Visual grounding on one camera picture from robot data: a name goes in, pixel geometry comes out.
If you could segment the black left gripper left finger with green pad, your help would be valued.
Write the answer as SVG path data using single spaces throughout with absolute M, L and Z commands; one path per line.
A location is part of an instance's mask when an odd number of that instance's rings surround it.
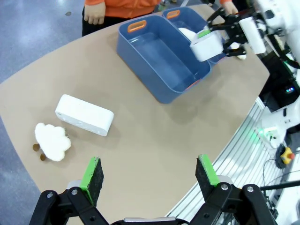
M 31 225 L 66 225 L 69 218 L 79 217 L 84 225 L 107 225 L 96 208 L 104 180 L 101 159 L 92 157 L 78 186 L 58 194 L 54 190 L 41 193 Z

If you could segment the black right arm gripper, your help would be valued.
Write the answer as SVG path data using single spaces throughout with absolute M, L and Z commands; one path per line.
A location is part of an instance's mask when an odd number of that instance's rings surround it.
M 215 23 L 214 21 L 217 17 L 221 17 L 224 21 L 222 23 Z M 241 44 L 245 44 L 247 38 L 239 24 L 239 21 L 245 18 L 245 15 L 230 14 L 221 7 L 207 19 L 207 26 L 197 33 L 197 37 L 202 38 L 214 31 L 223 31 L 228 37 L 222 43 L 223 53 L 227 57 L 245 56 L 247 52 Z

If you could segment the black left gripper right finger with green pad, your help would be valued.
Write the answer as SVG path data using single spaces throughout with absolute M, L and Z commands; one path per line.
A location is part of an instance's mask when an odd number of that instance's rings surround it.
M 204 204 L 191 219 L 191 225 L 215 225 L 222 213 L 233 215 L 239 225 L 275 225 L 260 188 L 246 184 L 237 188 L 221 182 L 207 154 L 197 158 L 195 176 Z

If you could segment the person's left hand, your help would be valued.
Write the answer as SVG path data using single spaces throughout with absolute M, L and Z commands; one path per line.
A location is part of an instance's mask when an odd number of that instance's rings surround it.
M 228 15 L 235 15 L 239 12 L 232 0 L 221 0 L 220 4 Z

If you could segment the person's right hand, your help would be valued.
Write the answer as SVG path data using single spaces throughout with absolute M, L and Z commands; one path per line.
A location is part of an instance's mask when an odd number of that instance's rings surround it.
M 103 24 L 105 18 L 105 3 L 86 5 L 84 9 L 84 20 L 89 24 Z

